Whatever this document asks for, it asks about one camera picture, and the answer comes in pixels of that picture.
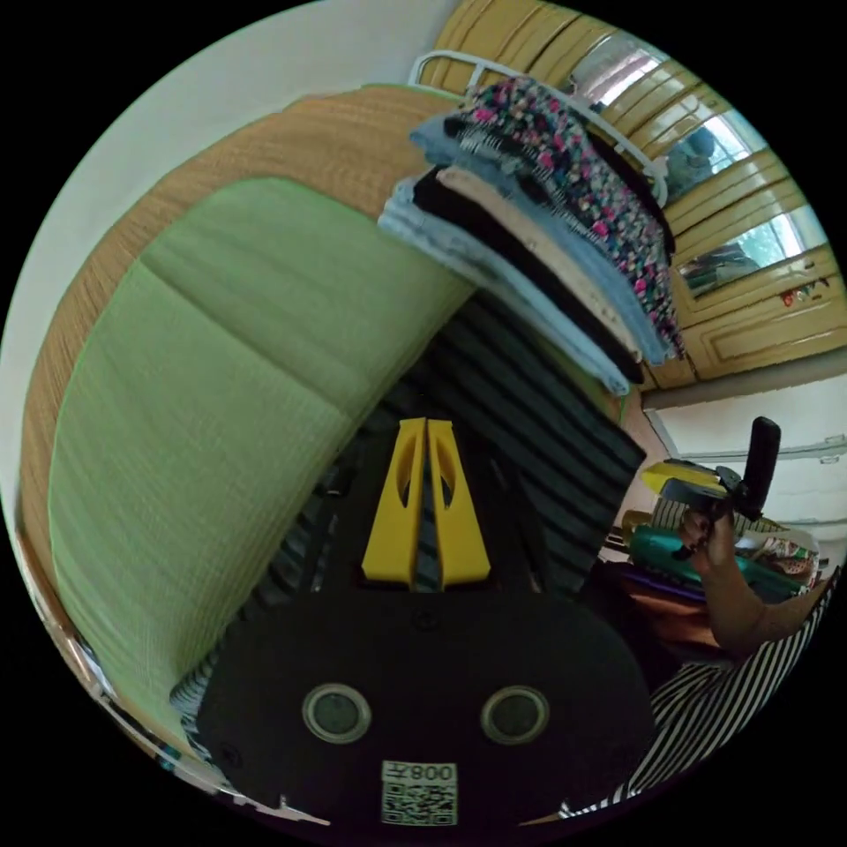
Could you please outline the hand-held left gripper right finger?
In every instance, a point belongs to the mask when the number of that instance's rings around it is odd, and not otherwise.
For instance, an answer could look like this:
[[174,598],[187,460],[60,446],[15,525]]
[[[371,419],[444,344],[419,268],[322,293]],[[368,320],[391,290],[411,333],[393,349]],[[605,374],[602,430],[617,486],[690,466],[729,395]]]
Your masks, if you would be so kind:
[[491,564],[453,424],[431,419],[427,436],[440,587],[483,583]]

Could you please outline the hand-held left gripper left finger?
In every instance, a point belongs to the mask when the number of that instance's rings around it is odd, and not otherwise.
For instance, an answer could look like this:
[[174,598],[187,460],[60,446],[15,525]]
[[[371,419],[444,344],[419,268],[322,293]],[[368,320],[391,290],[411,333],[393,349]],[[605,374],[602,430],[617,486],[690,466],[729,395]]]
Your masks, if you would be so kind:
[[379,478],[379,500],[362,561],[364,578],[369,582],[416,582],[426,430],[425,418],[405,419],[390,442],[391,452]]

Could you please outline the person's right hand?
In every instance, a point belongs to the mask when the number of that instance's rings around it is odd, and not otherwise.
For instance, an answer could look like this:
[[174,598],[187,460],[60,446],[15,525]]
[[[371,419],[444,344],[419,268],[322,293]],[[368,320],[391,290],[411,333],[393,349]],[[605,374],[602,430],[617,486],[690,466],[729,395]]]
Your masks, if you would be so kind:
[[683,546],[691,553],[690,561],[700,576],[728,572],[735,564],[734,515],[719,516],[687,509],[680,525]]

